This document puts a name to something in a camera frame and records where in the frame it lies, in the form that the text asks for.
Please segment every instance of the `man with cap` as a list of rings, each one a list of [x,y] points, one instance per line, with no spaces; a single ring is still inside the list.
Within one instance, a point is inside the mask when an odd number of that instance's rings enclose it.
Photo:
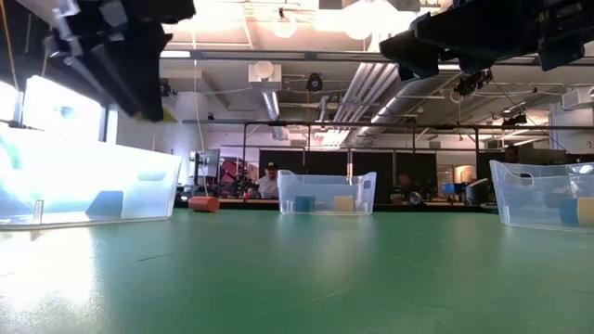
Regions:
[[[263,199],[278,198],[277,170],[278,167],[275,162],[267,163],[265,166],[266,175],[256,181],[258,191]]]

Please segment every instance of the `red object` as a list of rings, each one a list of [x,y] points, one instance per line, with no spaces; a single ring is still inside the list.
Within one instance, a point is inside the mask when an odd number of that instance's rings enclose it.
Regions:
[[[187,206],[195,212],[216,212],[219,210],[221,203],[218,198],[194,196],[189,199]]]

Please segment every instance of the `table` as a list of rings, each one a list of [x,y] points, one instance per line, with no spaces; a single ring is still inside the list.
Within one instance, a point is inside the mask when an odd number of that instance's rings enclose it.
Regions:
[[[594,235],[175,210],[0,233],[0,333],[592,333]]]

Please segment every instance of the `clear plastic bin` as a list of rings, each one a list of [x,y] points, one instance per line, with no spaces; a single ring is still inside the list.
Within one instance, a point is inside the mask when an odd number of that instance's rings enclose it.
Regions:
[[[171,216],[181,158],[0,130],[0,229]]]
[[[296,175],[278,171],[282,213],[364,215],[373,213],[376,173],[362,176]]]
[[[594,163],[535,166],[490,161],[501,223],[594,232],[594,225],[562,222],[566,199],[594,197]]]

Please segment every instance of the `black metal rod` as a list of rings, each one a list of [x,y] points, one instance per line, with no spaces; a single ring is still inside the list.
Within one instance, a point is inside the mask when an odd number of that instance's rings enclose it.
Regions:
[[[306,147],[288,147],[288,146],[275,146],[275,145],[246,145],[246,148],[272,148],[277,150],[301,150],[305,151]],[[221,148],[243,148],[243,145],[222,145]],[[376,150],[384,150],[384,151],[396,151],[396,150],[404,150],[410,151],[412,148],[341,148],[341,150],[349,150],[351,149],[353,152],[357,151],[376,151]],[[475,152],[476,148],[417,148],[417,151],[451,151],[451,152]],[[501,152],[501,148],[484,148],[480,150],[481,152]]]
[[[417,158],[417,138],[415,138],[415,129],[416,129],[416,127],[413,126],[412,131],[411,131],[411,133],[412,133],[412,165],[413,166],[416,166],[415,159]],[[411,171],[412,175],[410,177],[412,177],[413,180],[415,179],[415,171],[416,170],[417,170],[416,168],[413,168]]]
[[[579,130],[579,131],[594,131],[594,126],[501,126],[501,125],[471,125],[471,124],[413,124],[413,123],[379,123],[379,122],[304,122],[304,121],[249,121],[244,124],[261,124],[268,126],[338,126],[346,128],[357,128],[361,126],[367,127],[387,127],[387,128],[401,128],[411,129],[413,127],[428,127],[436,130],[453,130],[453,129],[473,129],[473,130]]]
[[[245,124],[245,125],[243,125],[243,156],[242,156],[242,161],[241,161],[243,169],[241,170],[241,174],[240,174],[241,176],[246,175],[246,172],[247,172],[246,168],[248,167],[247,163],[245,163],[245,149],[247,147],[247,144],[248,144],[248,124]],[[241,186],[239,187],[240,190],[243,189],[245,179],[246,179],[246,177],[241,177]]]
[[[309,150],[311,145],[312,145],[312,126],[309,125],[309,126],[307,126],[307,150]]]
[[[480,150],[481,150],[481,148],[479,147],[479,130],[474,129],[474,169],[476,170],[477,176],[479,174],[479,152],[480,152]]]

